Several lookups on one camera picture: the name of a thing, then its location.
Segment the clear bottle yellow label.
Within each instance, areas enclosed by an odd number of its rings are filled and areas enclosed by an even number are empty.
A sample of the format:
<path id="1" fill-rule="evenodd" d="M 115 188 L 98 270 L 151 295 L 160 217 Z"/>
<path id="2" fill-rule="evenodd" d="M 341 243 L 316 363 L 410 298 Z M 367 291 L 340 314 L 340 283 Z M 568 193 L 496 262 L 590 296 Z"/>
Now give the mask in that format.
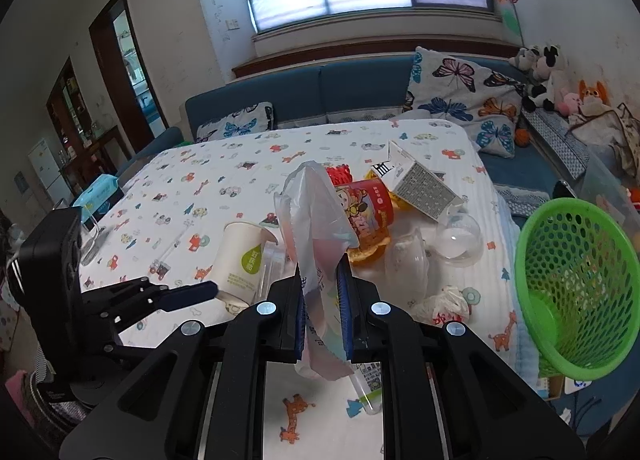
<path id="1" fill-rule="evenodd" d="M 369 416 L 379 414 L 383 406 L 382 370 L 379 362 L 364 362 L 352 366 L 350 382 L 356 392 L 347 401 L 347 414 L 353 418 L 365 412 Z"/>

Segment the white paper cup green logo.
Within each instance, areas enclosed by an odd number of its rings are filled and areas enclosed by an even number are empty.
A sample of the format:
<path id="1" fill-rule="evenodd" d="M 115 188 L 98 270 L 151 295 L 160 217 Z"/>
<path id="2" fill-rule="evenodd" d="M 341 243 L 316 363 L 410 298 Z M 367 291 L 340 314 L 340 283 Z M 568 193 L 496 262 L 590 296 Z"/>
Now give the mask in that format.
<path id="1" fill-rule="evenodd" d="M 217 298 L 239 307 L 252 304 L 267 242 L 278 244 L 276 236 L 262 226 L 249 222 L 230 222 L 224 226 L 209 275 L 218 288 Z"/>

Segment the red white wrapper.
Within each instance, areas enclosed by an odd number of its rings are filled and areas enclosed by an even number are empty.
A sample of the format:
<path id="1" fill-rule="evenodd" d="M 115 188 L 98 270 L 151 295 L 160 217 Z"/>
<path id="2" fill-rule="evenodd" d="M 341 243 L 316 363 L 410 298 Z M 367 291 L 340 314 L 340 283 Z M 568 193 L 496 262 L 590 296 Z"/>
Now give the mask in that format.
<path id="1" fill-rule="evenodd" d="M 457 287 L 447 286 L 439 293 L 413 305 L 409 314 L 421 324 L 443 327 L 451 321 L 467 322 L 470 318 L 470 306 Z"/>

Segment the clear plastic bag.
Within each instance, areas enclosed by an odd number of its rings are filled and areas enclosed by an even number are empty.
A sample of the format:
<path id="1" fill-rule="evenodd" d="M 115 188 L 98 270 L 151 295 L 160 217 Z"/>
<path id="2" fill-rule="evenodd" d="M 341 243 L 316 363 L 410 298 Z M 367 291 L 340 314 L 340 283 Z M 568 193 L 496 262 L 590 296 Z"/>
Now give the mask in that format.
<path id="1" fill-rule="evenodd" d="M 343 345 L 336 268 L 358 244 L 326 168 L 299 165 L 273 195 L 282 239 L 296 265 L 305 302 L 302 376 L 335 381 L 352 374 Z"/>

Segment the red cartoon snack cup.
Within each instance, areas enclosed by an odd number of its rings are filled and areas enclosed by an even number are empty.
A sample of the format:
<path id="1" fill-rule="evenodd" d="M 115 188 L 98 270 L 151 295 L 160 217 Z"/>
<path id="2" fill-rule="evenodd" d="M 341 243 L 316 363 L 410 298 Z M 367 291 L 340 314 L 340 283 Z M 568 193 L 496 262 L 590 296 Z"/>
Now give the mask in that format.
<path id="1" fill-rule="evenodd" d="M 394 221 L 394 208 L 382 180 L 369 178 L 336 186 L 335 192 L 357 238 L 359 249 L 382 244 Z"/>

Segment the white grey patterned box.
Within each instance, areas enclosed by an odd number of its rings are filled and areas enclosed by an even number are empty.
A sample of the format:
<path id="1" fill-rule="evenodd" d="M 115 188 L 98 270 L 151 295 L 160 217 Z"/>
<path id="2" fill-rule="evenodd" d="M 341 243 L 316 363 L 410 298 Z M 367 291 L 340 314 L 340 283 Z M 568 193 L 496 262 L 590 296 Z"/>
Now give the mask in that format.
<path id="1" fill-rule="evenodd" d="M 432 220 L 440 220 L 463 206 L 461 197 L 396 142 L 388 145 L 385 166 L 387 171 L 381 180 L 388 191 Z"/>

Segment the clear plastic cup wrapper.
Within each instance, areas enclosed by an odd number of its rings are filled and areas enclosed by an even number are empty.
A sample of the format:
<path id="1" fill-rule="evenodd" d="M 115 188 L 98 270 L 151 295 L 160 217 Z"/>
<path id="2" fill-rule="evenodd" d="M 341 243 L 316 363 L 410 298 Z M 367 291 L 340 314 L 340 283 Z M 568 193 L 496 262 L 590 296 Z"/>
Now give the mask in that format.
<path id="1" fill-rule="evenodd" d="M 408 310 L 426 297 L 430 262 L 422 235 L 415 230 L 394 240 L 385 251 L 386 298 Z"/>

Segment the orange yellow snack wrapper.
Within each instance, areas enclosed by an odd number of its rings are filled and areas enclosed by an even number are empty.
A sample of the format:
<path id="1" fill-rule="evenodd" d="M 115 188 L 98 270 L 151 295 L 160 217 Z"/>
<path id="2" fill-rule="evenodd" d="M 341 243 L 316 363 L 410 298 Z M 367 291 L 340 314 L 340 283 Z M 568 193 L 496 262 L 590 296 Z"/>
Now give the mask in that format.
<path id="1" fill-rule="evenodd" d="M 355 266 L 376 261 L 392 242 L 390 225 L 395 214 L 410 211 L 412 206 L 389 192 L 373 171 L 363 180 L 337 188 L 336 193 L 359 242 L 347 250 L 349 261 Z"/>

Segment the clear round plastic lid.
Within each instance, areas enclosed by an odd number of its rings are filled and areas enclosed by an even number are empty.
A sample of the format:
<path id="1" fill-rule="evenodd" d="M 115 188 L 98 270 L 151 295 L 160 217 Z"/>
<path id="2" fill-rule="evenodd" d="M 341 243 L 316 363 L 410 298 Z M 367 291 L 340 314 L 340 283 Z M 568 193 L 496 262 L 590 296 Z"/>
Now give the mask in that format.
<path id="1" fill-rule="evenodd" d="M 484 240 L 480 225 L 468 213 L 448 216 L 439 224 L 435 253 L 451 266 L 468 267 L 483 255 Z"/>

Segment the cartoon print white tablecloth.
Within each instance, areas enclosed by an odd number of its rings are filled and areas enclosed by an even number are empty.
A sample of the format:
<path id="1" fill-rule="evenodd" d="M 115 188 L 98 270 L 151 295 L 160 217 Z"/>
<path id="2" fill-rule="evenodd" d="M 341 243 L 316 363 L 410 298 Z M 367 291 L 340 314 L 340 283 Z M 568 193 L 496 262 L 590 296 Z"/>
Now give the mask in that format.
<path id="1" fill-rule="evenodd" d="M 229 227 L 262 226 L 288 254 L 285 270 L 311 280 L 314 331 L 303 359 L 267 368 L 264 455 L 268 459 L 378 459 L 383 418 L 352 410 L 356 392 L 342 376 L 325 379 L 311 367 L 319 354 L 335 371 L 345 355 L 335 282 L 320 268 L 321 237 L 344 248 L 348 237 L 331 224 L 340 196 L 326 169 L 347 165 L 363 178 L 396 144 L 428 170 L 442 174 L 480 226 L 483 249 L 472 264 L 438 255 L 437 226 L 418 211 L 395 216 L 394 238 L 422 239 L 430 254 L 423 281 L 388 272 L 384 260 L 357 269 L 381 298 L 408 310 L 454 288 L 470 302 L 471 329 L 528 384 L 539 359 L 521 321 L 514 279 L 520 231 L 474 144 L 442 120 L 367 121 L 262 132 L 169 149 L 136 174 L 102 218 L 103 244 L 79 271 L 81 289 L 101 291 L 140 277 L 178 288 L 213 279 Z"/>

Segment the red fringed decoration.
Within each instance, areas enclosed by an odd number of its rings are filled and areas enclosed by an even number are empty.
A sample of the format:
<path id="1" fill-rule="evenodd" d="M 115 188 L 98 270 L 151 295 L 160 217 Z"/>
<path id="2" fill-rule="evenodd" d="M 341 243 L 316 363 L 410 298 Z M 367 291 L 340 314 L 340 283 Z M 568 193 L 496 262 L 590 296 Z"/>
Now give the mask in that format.
<path id="1" fill-rule="evenodd" d="M 350 168 L 347 164 L 327 166 L 326 174 L 329 175 L 329 179 L 334 186 L 347 185 L 354 181 Z"/>

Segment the white refrigerator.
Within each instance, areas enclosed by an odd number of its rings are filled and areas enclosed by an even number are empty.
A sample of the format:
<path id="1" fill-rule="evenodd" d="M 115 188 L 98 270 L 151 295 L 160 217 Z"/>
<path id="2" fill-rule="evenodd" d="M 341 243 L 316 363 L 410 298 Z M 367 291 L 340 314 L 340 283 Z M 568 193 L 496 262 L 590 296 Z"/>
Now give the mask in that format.
<path id="1" fill-rule="evenodd" d="M 43 138 L 32 147 L 28 158 L 53 206 L 55 208 L 70 206 L 73 203 L 72 191 Z"/>

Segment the small butterfly print pillow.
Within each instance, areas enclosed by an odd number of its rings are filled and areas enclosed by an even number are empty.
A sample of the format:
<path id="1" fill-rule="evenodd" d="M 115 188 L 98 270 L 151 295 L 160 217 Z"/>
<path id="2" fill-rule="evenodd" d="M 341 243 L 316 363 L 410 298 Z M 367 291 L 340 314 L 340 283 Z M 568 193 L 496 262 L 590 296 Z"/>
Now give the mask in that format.
<path id="1" fill-rule="evenodd" d="M 200 125 L 196 130 L 195 141 L 210 142 L 270 131 L 273 119 L 274 109 L 270 102 L 258 102 L 229 113 L 221 120 Z"/>

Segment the green plastic mesh basket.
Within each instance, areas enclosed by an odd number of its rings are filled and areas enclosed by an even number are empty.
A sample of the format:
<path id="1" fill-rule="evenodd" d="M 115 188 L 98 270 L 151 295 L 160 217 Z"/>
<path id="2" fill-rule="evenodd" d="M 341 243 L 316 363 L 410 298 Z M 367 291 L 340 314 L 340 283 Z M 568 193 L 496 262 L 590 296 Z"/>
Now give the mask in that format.
<path id="1" fill-rule="evenodd" d="M 639 260 L 620 225 L 579 199 L 536 209 L 518 238 L 515 289 L 539 374 L 593 381 L 639 334 Z"/>

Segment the small orange ball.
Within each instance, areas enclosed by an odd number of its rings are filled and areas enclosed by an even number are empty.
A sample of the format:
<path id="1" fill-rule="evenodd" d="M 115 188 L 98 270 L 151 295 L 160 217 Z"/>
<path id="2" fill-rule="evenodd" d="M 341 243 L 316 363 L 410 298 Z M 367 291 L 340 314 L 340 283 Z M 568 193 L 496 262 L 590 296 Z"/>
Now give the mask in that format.
<path id="1" fill-rule="evenodd" d="M 517 128 L 514 132 L 514 142 L 516 146 L 525 148 L 530 144 L 529 132 L 526 128 Z"/>

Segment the large butterfly print pillow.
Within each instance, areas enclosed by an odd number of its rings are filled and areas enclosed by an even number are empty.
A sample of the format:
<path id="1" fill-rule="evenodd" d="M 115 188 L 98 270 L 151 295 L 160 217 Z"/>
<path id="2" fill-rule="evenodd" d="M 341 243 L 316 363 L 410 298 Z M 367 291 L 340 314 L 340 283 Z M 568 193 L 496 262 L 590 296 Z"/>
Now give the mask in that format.
<path id="1" fill-rule="evenodd" d="M 512 158 L 524 93 L 497 70 L 419 47 L 402 110 L 458 124 L 480 151 Z"/>

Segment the blue patterned folded cloth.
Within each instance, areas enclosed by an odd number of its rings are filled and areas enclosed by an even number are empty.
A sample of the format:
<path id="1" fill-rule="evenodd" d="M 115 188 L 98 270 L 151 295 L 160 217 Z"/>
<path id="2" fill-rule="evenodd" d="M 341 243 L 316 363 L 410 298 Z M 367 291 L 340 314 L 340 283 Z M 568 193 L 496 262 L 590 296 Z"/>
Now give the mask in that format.
<path id="1" fill-rule="evenodd" d="M 568 124 L 557 113 L 544 109 L 524 111 L 522 116 L 568 176 L 572 180 L 579 180 L 586 172 L 589 151 L 587 146 L 568 130 Z"/>

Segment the clear plastic toy bin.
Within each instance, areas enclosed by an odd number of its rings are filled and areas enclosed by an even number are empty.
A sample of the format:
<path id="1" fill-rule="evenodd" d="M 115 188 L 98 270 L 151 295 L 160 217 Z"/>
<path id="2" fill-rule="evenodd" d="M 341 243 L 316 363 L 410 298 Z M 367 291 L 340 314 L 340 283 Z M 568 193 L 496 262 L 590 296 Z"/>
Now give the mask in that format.
<path id="1" fill-rule="evenodd" d="M 585 174 L 578 182 L 578 197 L 588 201 L 616 221 L 639 251 L 639 211 L 631 192 L 608 170 L 592 151 Z"/>

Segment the pink plush toy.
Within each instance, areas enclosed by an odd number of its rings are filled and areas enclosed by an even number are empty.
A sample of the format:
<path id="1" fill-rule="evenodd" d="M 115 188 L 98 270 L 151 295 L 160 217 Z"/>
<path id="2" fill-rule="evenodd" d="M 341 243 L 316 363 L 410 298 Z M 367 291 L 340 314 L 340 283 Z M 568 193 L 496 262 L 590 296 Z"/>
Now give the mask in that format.
<path id="1" fill-rule="evenodd" d="M 564 118 L 576 116 L 579 113 L 582 100 L 578 93 L 566 93 L 563 98 L 555 104 L 556 111 Z"/>

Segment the grey white plush toy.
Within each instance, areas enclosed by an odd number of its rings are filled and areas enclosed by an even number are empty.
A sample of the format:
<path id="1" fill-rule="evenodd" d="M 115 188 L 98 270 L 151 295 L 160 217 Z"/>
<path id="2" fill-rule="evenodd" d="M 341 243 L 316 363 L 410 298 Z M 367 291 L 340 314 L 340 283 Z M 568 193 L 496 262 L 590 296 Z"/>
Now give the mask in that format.
<path id="1" fill-rule="evenodd" d="M 509 64 L 521 72 L 526 73 L 535 68 L 539 58 L 540 48 L 538 45 L 523 46 L 515 56 L 509 59 Z"/>

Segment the beige patterned garment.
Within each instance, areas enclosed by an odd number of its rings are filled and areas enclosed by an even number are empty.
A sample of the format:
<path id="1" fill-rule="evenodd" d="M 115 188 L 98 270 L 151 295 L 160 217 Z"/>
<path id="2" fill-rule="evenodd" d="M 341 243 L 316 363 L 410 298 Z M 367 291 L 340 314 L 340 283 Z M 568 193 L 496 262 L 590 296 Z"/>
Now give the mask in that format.
<path id="1" fill-rule="evenodd" d="M 639 181 L 639 120 L 621 102 L 594 102 L 570 116 L 570 132 L 616 176 Z"/>

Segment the black white cow plush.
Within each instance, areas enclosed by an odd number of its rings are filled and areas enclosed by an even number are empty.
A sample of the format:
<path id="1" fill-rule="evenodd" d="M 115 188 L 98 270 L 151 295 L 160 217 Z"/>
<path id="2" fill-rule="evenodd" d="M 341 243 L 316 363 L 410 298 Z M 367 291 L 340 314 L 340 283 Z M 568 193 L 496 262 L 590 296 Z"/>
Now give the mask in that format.
<path id="1" fill-rule="evenodd" d="M 530 84 L 522 99 L 522 107 L 526 112 L 537 109 L 554 111 L 559 101 L 556 95 L 558 88 L 567 84 L 566 59 L 561 46 L 547 44 L 541 50 L 530 69 Z"/>

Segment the orange fox plush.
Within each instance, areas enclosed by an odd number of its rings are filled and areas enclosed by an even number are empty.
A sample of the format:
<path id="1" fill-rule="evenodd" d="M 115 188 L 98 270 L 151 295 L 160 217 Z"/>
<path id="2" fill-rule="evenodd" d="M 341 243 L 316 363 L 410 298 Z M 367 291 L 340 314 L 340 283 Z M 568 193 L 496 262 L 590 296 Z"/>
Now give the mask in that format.
<path id="1" fill-rule="evenodd" d="M 590 104 L 608 106 L 610 104 L 608 89 L 601 81 L 590 85 L 585 80 L 580 80 L 578 84 L 578 94 L 583 106 Z"/>

